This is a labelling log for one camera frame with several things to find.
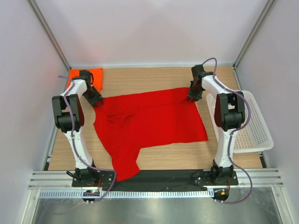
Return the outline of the red t shirt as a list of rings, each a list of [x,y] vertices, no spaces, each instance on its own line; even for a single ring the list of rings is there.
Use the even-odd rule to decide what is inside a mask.
[[[141,148],[207,141],[206,129],[187,87],[107,97],[94,107],[94,128],[112,159],[116,180],[140,172]]]

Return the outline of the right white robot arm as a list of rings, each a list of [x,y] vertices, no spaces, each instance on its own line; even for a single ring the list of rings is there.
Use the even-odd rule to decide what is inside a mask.
[[[246,118],[244,94],[229,89],[213,72],[205,71],[202,64],[193,66],[191,71],[193,80],[187,95],[188,101],[199,101],[204,91],[216,99],[214,122],[219,129],[218,148],[211,171],[202,177],[207,177],[213,184],[224,185],[233,177],[231,155],[236,134]]]

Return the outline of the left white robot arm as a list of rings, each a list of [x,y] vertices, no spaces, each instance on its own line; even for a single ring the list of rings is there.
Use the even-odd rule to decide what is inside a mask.
[[[93,86],[93,73],[88,70],[80,70],[77,77],[60,77],[70,81],[70,86],[52,98],[52,108],[55,125],[65,134],[75,158],[74,173],[66,173],[73,178],[73,187],[94,187],[100,178],[84,139],[85,118],[80,98],[83,96],[90,106],[96,107],[98,102],[103,103],[103,97]]]

